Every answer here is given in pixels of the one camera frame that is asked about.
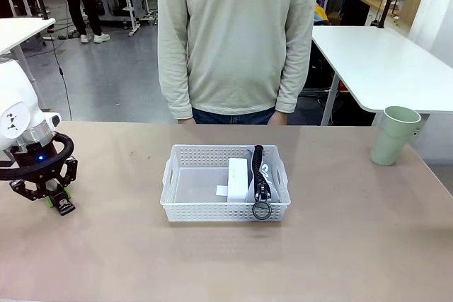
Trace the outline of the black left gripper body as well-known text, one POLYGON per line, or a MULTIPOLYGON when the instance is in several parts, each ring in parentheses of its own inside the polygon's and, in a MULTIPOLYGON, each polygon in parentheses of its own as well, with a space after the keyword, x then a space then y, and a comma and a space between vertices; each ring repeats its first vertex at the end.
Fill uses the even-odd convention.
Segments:
POLYGON ((60 187, 67 186, 67 139, 51 139, 42 146, 34 142, 26 146, 12 146, 8 152, 17 163, 17 168, 9 168, 8 180, 24 180, 35 183, 38 190, 46 190, 46 182, 56 180, 60 187))

